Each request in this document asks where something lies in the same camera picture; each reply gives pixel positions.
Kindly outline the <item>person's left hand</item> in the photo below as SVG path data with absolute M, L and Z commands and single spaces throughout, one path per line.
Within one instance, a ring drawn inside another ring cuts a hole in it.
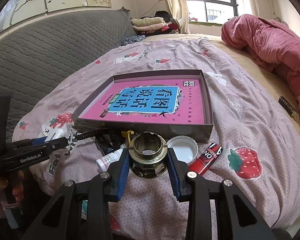
M 12 173 L 8 178 L 0 178 L 0 219 L 5 218 L 4 209 L 19 207 L 24 199 L 22 171 Z

